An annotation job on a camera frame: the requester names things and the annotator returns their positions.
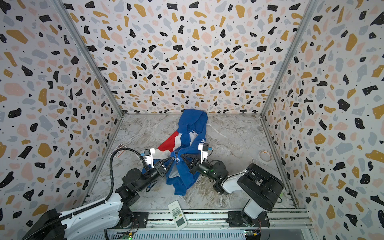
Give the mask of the blue red white jacket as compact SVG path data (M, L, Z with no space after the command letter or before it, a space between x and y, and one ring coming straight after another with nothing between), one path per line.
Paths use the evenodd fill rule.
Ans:
M185 110L179 118L178 129L155 149L154 164L157 160L172 157L177 160L177 176L166 177L166 184L174 187L175 195L185 196L187 190L195 184L199 176L202 176L199 173L191 174L181 155L200 155L198 145L199 143L206 143L207 122L208 115L206 112L194 109ZM211 164L207 177L211 180L217 178Z

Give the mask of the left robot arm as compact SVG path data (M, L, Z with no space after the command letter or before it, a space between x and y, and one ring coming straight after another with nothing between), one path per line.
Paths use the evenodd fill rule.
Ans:
M130 224L133 220L130 207L139 199L138 192L147 189L158 177L164 177L173 161L173 157L160 160L147 171L129 170L122 185L102 200L61 213L49 210L23 239L81 240L101 230Z

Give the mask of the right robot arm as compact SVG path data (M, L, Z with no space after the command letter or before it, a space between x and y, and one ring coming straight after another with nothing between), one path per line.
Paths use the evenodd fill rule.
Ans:
M200 173L209 178L219 195L244 191L249 196L250 199L240 212L228 213L227 223L230 227L253 227L261 224L259 215L272 211L276 203L282 202L282 181L255 164L250 164L238 174L230 175L223 161L203 160L191 154L183 154L181 158L189 167L190 173Z

